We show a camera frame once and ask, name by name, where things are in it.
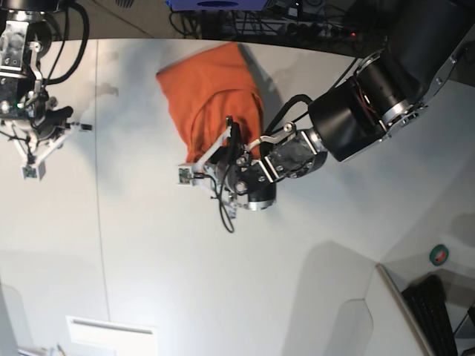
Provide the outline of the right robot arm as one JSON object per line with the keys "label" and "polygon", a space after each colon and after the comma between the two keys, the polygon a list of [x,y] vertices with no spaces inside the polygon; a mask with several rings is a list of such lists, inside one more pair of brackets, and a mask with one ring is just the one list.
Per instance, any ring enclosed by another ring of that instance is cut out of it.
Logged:
{"label": "right robot arm", "polygon": [[[66,43],[70,12],[82,20],[82,38],[73,64],[64,74],[53,76],[56,66],[42,71],[41,60],[58,36]],[[84,56],[90,20],[76,1],[1,2],[1,135],[36,148],[54,141],[72,128],[73,108],[56,108],[48,88],[69,79]]]}

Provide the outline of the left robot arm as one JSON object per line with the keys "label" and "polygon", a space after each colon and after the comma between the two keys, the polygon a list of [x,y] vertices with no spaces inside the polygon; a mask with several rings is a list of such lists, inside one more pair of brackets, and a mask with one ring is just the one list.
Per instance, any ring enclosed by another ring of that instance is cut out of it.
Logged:
{"label": "left robot arm", "polygon": [[251,142],[228,121],[219,141],[229,148],[205,165],[220,210],[234,216],[240,197],[245,209],[264,210],[282,180],[317,171],[329,156],[343,162],[417,118],[473,25],[472,1],[410,1],[384,46],[322,96],[293,96]]}

